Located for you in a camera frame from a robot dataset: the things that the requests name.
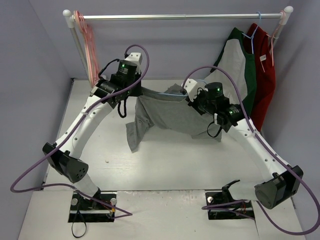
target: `clothes hanger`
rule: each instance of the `clothes hanger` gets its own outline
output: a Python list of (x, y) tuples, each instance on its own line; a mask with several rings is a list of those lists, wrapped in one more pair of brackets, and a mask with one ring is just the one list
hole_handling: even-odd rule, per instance
[(245, 37), (247, 37), (248, 39), (251, 39), (251, 50), (252, 50), (252, 54), (254, 54), (254, 37), (255, 37), (255, 34), (256, 34), (256, 31), (257, 31), (259, 25), (261, 24), (261, 12), (257, 11), (256, 13), (259, 14), (259, 22), (258, 22), (258, 24), (256, 25), (256, 28), (255, 28), (255, 30), (253, 31), (252, 36), (248, 36), (248, 35), (246, 35), (244, 32), (242, 33)]

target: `white table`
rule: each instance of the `white table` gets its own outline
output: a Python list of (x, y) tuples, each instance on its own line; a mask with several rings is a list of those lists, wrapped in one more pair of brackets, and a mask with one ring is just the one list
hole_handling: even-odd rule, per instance
[[(142, 85), (165, 91), (174, 83), (181, 81), (145, 80)], [(60, 133), (78, 115), (89, 91), (87, 81), (74, 82)], [(116, 110), (109, 114), (81, 156), (89, 164), (92, 180), (103, 191), (118, 191), (117, 206), (133, 216), (116, 219), (114, 223), (89, 223), (84, 240), (305, 239), (275, 229), (256, 204), (253, 204), (256, 222), (208, 220), (206, 211), (201, 210), (206, 203), (204, 190), (220, 189), (235, 179), (262, 181), (258, 168), (227, 134), (218, 143), (153, 127), (144, 136), (138, 152), (131, 153), (125, 124), (134, 120), (134, 106), (135, 99), (131, 98), (125, 119)], [(52, 183), (68, 181), (49, 167), (46, 184)], [(72, 191), (66, 187), (34, 192), (19, 239), (74, 239), (68, 223), (71, 198)], [(268, 212), (283, 228), (301, 231), (290, 199)], [(83, 231), (81, 223), (76, 228)]]
[[(143, 86), (164, 91), (173, 80), (145, 80)], [(62, 135), (83, 108), (89, 96), (88, 81), (76, 80), (67, 105)], [(235, 179), (262, 181), (259, 169), (244, 149), (230, 136), (222, 142), (214, 139), (192, 139), (173, 130), (151, 128), (131, 153), (126, 123), (134, 121), (136, 98), (127, 101), (127, 117), (115, 109), (98, 126), (87, 142), (81, 160), (89, 164), (88, 174), (104, 191), (203, 190), (220, 189)], [(47, 184), (68, 183), (49, 167)], [(45, 191), (70, 190), (65, 187)]]

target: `black mounting base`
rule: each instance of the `black mounting base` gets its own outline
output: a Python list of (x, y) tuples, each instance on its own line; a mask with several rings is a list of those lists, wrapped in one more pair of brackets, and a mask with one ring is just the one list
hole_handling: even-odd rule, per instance
[[(228, 199), (226, 199), (225, 194), (223, 194), (222, 191), (206, 192), (205, 199), (206, 199), (207, 206), (215, 205), (215, 204), (226, 204), (230, 202), (228, 201)], [(228, 208), (229, 210), (255, 218), (255, 213), (252, 208), (251, 201), (229, 205), (229, 206), (226, 206), (225, 208)], [(208, 219), (209, 220), (246, 219), (246, 217), (237, 215), (235, 213), (228, 212), (228, 211), (213, 209), (213, 210), (208, 210)]]
[[(110, 204), (111, 199), (116, 199), (116, 193), (102, 192), (99, 195), (101, 201)], [(77, 210), (81, 213), (86, 223), (112, 223), (115, 220), (111, 217), (115, 216), (115, 213), (111, 208), (103, 206), (99, 203), (93, 202), (80, 196), (74, 192), (70, 204), (70, 212), (68, 223), (82, 223), (83, 220), (77, 214)]]

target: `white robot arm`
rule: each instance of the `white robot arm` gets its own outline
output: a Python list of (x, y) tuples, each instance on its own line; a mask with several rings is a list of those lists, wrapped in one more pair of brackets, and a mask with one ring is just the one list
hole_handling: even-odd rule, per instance
[[(78, 190), (90, 197), (99, 198), (101, 191), (88, 175), (89, 166), (79, 159), (82, 151), (100, 122), (120, 101), (125, 100), (128, 96), (139, 96), (141, 94), (141, 85), (138, 86), (140, 87), (139, 89), (133, 89), (109, 98), (106, 102), (93, 107), (89, 112), (88, 109), (96, 101), (135, 82), (141, 74), (141, 62), (142, 56), (140, 53), (131, 53), (125, 60), (121, 60), (117, 73), (111, 76), (110, 81), (101, 79), (94, 86), (80, 114), (65, 134), (54, 145), (46, 143), (42, 149), (45, 154), (51, 152), (66, 139), (68, 133), (74, 129), (83, 115), (87, 115), (67, 142), (48, 161), (54, 169), (67, 177)], [(220, 125), (226, 133), (230, 134), (242, 145), (259, 168), (264, 181), (245, 182), (235, 180), (225, 185), (222, 187), (225, 201), (259, 201), (266, 208), (272, 209), (294, 195), (298, 190), (299, 182), (279, 162), (275, 161), (258, 141), (256, 135), (262, 139), (265, 145), (272, 149), (258, 131), (255, 130), (252, 133), (246, 119), (244, 119), (240, 106), (238, 104), (230, 104), (229, 99), (223, 95), (222, 84), (220, 82), (209, 83), (200, 93), (198, 92), (197, 84), (196, 81), (189, 79), (189, 84), (184, 87), (188, 93), (189, 105), (194, 107), (200, 114), (211, 114), (215, 124)], [(303, 172), (299, 166), (291, 169), (302, 177)]]
[(117, 73), (112, 74), (110, 80), (101, 79), (93, 87), (80, 114), (68, 130), (53, 145), (46, 143), (42, 148), (45, 154), (50, 153), (66, 139), (68, 133), (75, 128), (83, 115), (86, 115), (82, 124), (74, 131), (66, 143), (48, 158), (48, 161), (57, 172), (68, 178), (79, 191), (90, 197), (99, 198), (101, 191), (88, 175), (88, 164), (80, 160), (82, 151), (101, 121), (111, 113), (120, 101), (125, 100), (128, 96), (140, 95), (141, 85), (137, 85), (131, 91), (109, 98), (106, 102), (93, 107), (89, 112), (88, 109), (98, 100), (128, 87), (139, 79), (141, 76), (141, 62), (142, 55), (138, 52), (133, 52), (125, 60), (120, 60)]
[(249, 124), (253, 126), (254, 132), (252, 132), (241, 106), (230, 104), (229, 99), (223, 94), (223, 86), (220, 82), (212, 82), (202, 88), (193, 79), (188, 79), (188, 84), (184, 85), (184, 89), (188, 93), (189, 105), (200, 114), (212, 115), (214, 123), (232, 136), (249, 153), (261, 172), (264, 182), (235, 180), (222, 187), (222, 197), (225, 202), (259, 201), (267, 209), (272, 209), (297, 192), (300, 182), (273, 158), (259, 139), (300, 178), (303, 176), (301, 168), (299, 166), (290, 167), (285, 160), (280, 158), (249, 119)]

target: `gray t-shirt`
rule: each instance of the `gray t-shirt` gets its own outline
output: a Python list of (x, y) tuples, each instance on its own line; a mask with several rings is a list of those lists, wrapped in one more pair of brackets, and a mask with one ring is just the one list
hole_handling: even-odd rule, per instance
[[(168, 88), (165, 93), (179, 94), (181, 87), (177, 84)], [(132, 152), (137, 150), (149, 128), (171, 129), (191, 135), (193, 139), (211, 139), (207, 134), (208, 125), (213, 121), (209, 114), (200, 115), (193, 107), (188, 106), (185, 97), (162, 95), (157, 91), (142, 88), (143, 95), (137, 97), (134, 122), (126, 124), (126, 136)], [(219, 126), (212, 124), (209, 133), (214, 136)], [(221, 133), (213, 138), (221, 141)]]

